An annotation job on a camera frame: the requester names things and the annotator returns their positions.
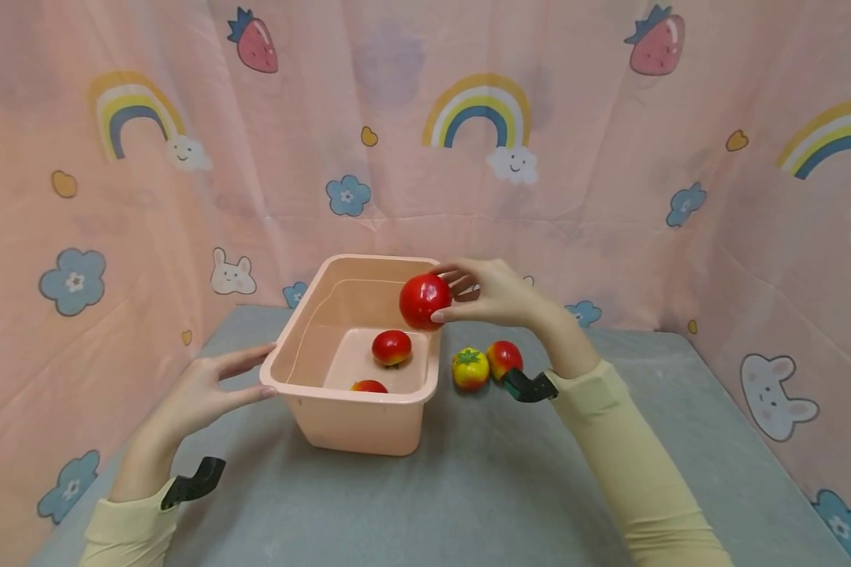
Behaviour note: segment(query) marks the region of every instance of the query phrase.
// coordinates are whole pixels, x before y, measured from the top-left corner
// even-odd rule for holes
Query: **pink fabric backdrop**
[[[851,0],[3,2],[0,565],[341,252],[687,335],[851,554]]]

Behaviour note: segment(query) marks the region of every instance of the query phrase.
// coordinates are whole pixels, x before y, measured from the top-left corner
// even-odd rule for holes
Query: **bunny face print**
[[[220,247],[214,249],[214,271],[211,273],[211,288],[215,293],[226,296],[231,293],[249,295],[256,291],[255,280],[250,274],[252,262],[245,256],[235,264],[227,263],[227,253]]]
[[[802,398],[788,398],[782,382],[794,374],[791,357],[765,358],[747,354],[741,363],[741,386],[753,421],[773,441],[788,441],[794,425],[816,419],[819,406]]]

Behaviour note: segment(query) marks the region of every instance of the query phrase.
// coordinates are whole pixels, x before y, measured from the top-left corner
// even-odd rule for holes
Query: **person's left hand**
[[[224,392],[218,382],[260,365],[275,343],[253,346],[214,358],[196,358],[151,414],[151,429],[173,442],[208,428],[224,413],[268,398],[277,390],[270,386]]]

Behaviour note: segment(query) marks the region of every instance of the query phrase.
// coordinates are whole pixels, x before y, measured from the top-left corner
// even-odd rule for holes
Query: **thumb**
[[[474,301],[455,305],[453,308],[439,309],[432,314],[433,323],[451,323],[454,321],[483,321],[483,309]]]
[[[267,400],[268,398],[274,398],[275,395],[277,395],[277,390],[274,387],[265,386],[265,384],[259,384],[258,386],[236,392],[227,392],[224,394],[222,413],[232,412],[236,408],[255,404],[255,402]]]

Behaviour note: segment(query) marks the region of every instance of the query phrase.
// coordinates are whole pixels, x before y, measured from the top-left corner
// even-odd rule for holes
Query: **yellow tomato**
[[[488,358],[475,348],[467,347],[455,354],[451,375],[454,376],[454,383],[460,389],[478,390],[488,382]]]

